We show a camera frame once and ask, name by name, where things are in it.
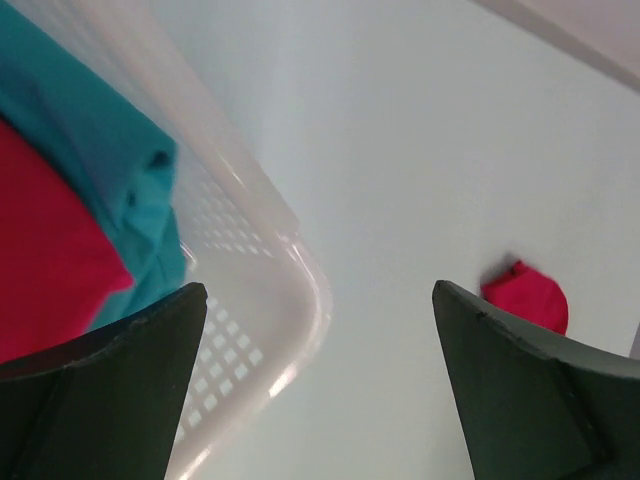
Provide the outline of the crimson red t shirt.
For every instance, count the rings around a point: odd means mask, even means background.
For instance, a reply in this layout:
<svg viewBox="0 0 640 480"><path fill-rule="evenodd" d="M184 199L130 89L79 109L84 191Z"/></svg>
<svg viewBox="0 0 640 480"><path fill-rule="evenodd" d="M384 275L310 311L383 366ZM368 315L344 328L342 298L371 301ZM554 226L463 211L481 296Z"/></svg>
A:
<svg viewBox="0 0 640 480"><path fill-rule="evenodd" d="M483 271L482 298L493 306L559 335L569 326L569 304L559 284L521 258L506 254Z"/></svg>

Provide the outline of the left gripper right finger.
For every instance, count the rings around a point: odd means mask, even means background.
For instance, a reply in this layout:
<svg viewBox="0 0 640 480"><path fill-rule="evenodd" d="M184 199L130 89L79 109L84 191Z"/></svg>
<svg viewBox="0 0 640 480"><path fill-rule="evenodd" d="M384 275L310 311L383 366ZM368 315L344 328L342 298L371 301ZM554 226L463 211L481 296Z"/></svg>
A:
<svg viewBox="0 0 640 480"><path fill-rule="evenodd" d="M432 303L475 478L638 478L638 361L450 281L435 283Z"/></svg>

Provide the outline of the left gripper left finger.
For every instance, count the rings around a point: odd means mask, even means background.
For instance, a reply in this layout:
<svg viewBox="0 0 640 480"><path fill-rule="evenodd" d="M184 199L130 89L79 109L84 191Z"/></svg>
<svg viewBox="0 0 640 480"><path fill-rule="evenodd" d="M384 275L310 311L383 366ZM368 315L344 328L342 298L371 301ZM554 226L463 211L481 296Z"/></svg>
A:
<svg viewBox="0 0 640 480"><path fill-rule="evenodd" d="M164 478L207 297L192 282L134 315L2 364L2 478Z"/></svg>

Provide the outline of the white plastic laundry basket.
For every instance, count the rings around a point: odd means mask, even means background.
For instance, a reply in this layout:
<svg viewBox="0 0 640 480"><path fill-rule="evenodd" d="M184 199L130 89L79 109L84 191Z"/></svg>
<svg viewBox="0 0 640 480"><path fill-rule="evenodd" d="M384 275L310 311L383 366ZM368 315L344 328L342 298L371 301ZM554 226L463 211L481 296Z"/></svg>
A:
<svg viewBox="0 0 640 480"><path fill-rule="evenodd" d="M178 143L174 209L208 316L167 470L191 479L309 364L328 282L299 223L144 1L58 1L70 49Z"/></svg>

